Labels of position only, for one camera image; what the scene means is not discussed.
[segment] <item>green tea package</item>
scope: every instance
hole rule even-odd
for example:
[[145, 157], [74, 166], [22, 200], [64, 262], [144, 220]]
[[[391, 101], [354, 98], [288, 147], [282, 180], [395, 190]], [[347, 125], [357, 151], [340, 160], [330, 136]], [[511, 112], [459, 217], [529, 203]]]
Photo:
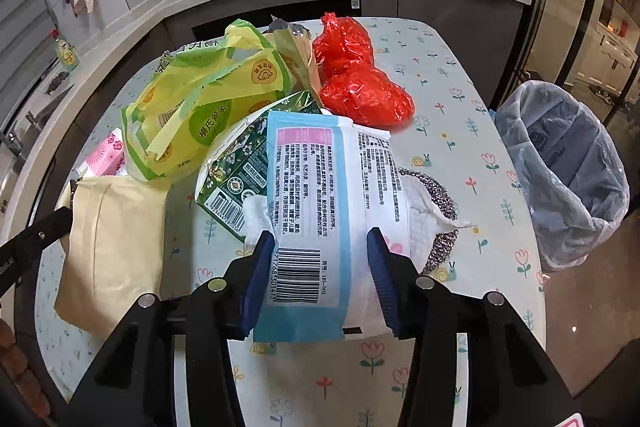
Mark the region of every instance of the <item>green tea package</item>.
[[267, 194], [267, 115], [270, 111], [320, 114], [308, 90], [294, 93], [243, 118], [218, 135], [200, 168], [196, 202], [242, 240], [242, 202]]

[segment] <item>dish soap bottle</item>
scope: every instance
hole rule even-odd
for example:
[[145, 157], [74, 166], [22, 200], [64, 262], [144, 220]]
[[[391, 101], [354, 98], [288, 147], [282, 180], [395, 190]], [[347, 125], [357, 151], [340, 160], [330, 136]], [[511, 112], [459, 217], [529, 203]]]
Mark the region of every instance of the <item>dish soap bottle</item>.
[[52, 30], [51, 37], [56, 43], [56, 55], [60, 59], [60, 62], [62, 62], [65, 70], [69, 72], [73, 71], [79, 62], [76, 49], [60, 35], [58, 30]]

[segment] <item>red plastic bag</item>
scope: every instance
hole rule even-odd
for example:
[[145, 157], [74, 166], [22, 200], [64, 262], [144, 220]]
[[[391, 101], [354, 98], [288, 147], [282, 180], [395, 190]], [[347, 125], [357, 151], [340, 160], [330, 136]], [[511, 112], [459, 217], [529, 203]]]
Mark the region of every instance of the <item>red plastic bag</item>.
[[402, 87], [363, 61], [324, 84], [320, 99], [332, 113], [378, 129], [405, 124], [415, 111], [414, 100]]
[[325, 77], [344, 73], [358, 62], [373, 66], [373, 46], [366, 29], [351, 17], [336, 17], [325, 13], [324, 30], [314, 41], [314, 53], [318, 64], [324, 58], [322, 70]]

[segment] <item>barcode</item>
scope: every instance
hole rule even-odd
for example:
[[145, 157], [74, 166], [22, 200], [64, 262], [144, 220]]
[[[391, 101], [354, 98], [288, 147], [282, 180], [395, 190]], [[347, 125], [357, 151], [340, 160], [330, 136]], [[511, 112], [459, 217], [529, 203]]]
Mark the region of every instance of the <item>barcode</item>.
[[275, 302], [318, 304], [320, 250], [278, 248]]
[[210, 201], [211, 198], [209, 198], [205, 203], [206, 206], [208, 206], [216, 217], [219, 217], [230, 229], [240, 233], [240, 230], [244, 225], [242, 206], [222, 193], [219, 188], [214, 191], [213, 195], [215, 195], [213, 201]]
[[164, 125], [174, 115], [174, 112], [176, 112], [180, 108], [180, 106], [182, 105], [182, 102], [184, 102], [184, 100], [181, 100], [180, 102], [178, 102], [178, 104], [173, 109], [162, 112], [158, 115], [158, 122], [160, 123], [160, 127], [164, 127]]

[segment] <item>trash can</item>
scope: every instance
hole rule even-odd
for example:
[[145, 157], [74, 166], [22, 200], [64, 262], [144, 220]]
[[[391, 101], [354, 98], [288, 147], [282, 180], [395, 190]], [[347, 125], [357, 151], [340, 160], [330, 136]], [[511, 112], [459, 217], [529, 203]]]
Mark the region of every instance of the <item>trash can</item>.
[[552, 269], [583, 263], [620, 226], [629, 185], [598, 118], [554, 84], [530, 80], [498, 109], [495, 126]]

